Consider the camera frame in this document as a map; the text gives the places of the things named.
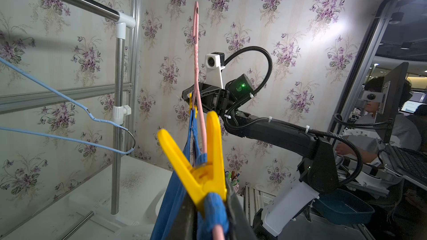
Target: white clamp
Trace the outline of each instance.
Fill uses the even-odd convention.
[[[113,117],[111,118],[111,121],[118,125],[122,125],[124,123],[124,117],[131,114],[132,110],[128,105],[120,107],[113,106]]]

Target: blue garment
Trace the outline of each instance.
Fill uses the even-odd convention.
[[[189,117],[188,137],[185,144],[183,153],[189,160],[189,147],[191,145],[191,133],[193,133],[194,147],[196,155],[195,165],[201,165],[207,162],[207,154],[200,154],[199,142],[197,138],[197,122],[195,119],[194,110],[191,110]],[[156,224],[154,225],[153,232],[150,240],[164,240],[175,221],[179,212],[179,207],[184,200],[187,193],[185,187],[182,185],[178,175],[174,171],[169,180],[166,192],[164,194],[163,202],[160,207],[159,215]],[[228,232],[228,218],[226,208],[222,202],[221,197],[216,193],[207,194],[203,201],[205,208],[205,220],[198,213],[197,217],[197,240],[210,240],[212,239],[212,229],[216,224],[220,224],[224,233]]]
[[[189,147],[191,145],[191,132],[193,132],[193,138],[196,146],[196,154],[200,154],[199,143],[197,141],[197,122],[195,120],[194,110],[191,110],[189,117],[188,126],[188,137],[187,143],[185,144],[183,153],[184,156],[189,160]],[[167,185],[166,192],[164,193],[163,202],[160,207],[159,215],[154,225],[153,232],[151,233],[150,240],[164,240],[168,235],[170,228],[175,221],[176,215],[178,214],[179,207],[184,200],[184,196],[187,193],[185,187],[179,180],[178,175],[174,171],[170,177],[169,184]]]

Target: person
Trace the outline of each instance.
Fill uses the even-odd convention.
[[[427,105],[418,106],[414,115],[406,117],[417,126],[421,135],[421,152],[427,153]]]
[[[383,87],[384,77],[376,77],[371,79],[365,85],[365,90],[371,92],[381,92]],[[399,100],[399,107],[412,97],[411,83],[405,80],[403,85],[402,96]],[[375,115],[378,111],[380,103],[368,102],[365,107],[366,112],[371,114],[360,117],[355,124],[370,124],[375,122]],[[411,150],[419,150],[421,145],[421,136],[415,124],[404,117],[403,114],[396,115],[393,125],[392,135],[399,138],[400,146]],[[374,138],[367,136],[349,136],[348,140],[354,143],[362,154],[363,162],[369,163],[377,158],[378,146]],[[336,147],[338,155],[352,154],[355,156],[354,151],[344,143],[339,143]]]

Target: white pipe connector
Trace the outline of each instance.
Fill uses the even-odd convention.
[[[124,117],[131,114],[132,110],[131,107],[128,105],[120,107],[113,106],[113,117],[111,118],[111,121],[118,125],[122,125],[125,122]]]
[[[126,24],[126,27],[129,29],[135,28],[136,21],[134,17],[126,15],[125,13],[119,12],[120,18],[116,23],[122,23],[124,22]]]
[[[125,13],[121,13],[120,18],[116,21],[116,37],[120,39],[126,39],[126,27],[133,29],[135,28],[136,21],[133,17],[126,15]]]

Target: keyboard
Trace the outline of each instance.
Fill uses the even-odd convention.
[[[427,183],[427,157],[421,152],[393,147],[398,167]]]

